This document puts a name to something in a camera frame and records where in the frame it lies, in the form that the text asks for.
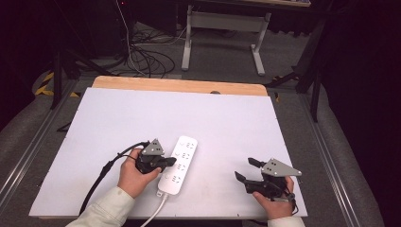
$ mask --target white board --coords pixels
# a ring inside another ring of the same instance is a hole
[[[156,218],[265,218],[262,207],[235,171],[262,180],[248,158],[270,158],[292,166],[268,96],[233,96],[88,88],[29,215],[77,217],[100,170],[118,152],[158,138],[169,157],[181,135],[199,144],[177,196]],[[116,186],[123,159],[96,189],[91,201]],[[159,178],[137,198],[129,218],[148,218],[157,209]],[[299,213],[307,216],[295,181]]]

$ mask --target power strip socket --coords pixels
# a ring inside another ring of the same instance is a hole
[[[171,157],[176,158],[177,161],[174,166],[167,168],[163,173],[158,184],[157,196],[161,197],[164,193],[177,195],[180,192],[197,145],[196,139],[184,135],[180,136],[171,154]]]

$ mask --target forearm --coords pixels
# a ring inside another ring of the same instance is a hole
[[[119,187],[112,188],[106,195],[88,206],[85,211],[67,227],[122,226],[135,200]]]
[[[286,218],[278,218],[273,220],[268,220],[269,227],[305,227],[304,222],[299,217],[286,217]]]

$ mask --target triangular metal plate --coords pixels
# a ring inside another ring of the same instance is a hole
[[[159,143],[158,139],[154,139],[144,150],[143,155],[164,155],[165,151]]]
[[[263,167],[262,173],[271,175],[273,177],[285,177],[285,176],[301,176],[302,172],[291,166],[288,166],[276,159],[270,159]]]

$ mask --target hand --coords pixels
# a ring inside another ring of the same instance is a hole
[[[117,184],[117,186],[134,199],[139,196],[148,183],[153,181],[162,171],[162,169],[158,167],[150,173],[142,174],[135,167],[135,160],[138,158],[139,151],[140,149],[133,149],[130,153],[130,157],[134,159],[127,157],[126,161],[121,165],[120,178]]]
[[[289,193],[294,190],[294,181],[286,177]],[[292,216],[292,202],[288,201],[270,201],[258,192],[253,192],[253,196],[259,204],[265,209],[268,219],[278,219]]]

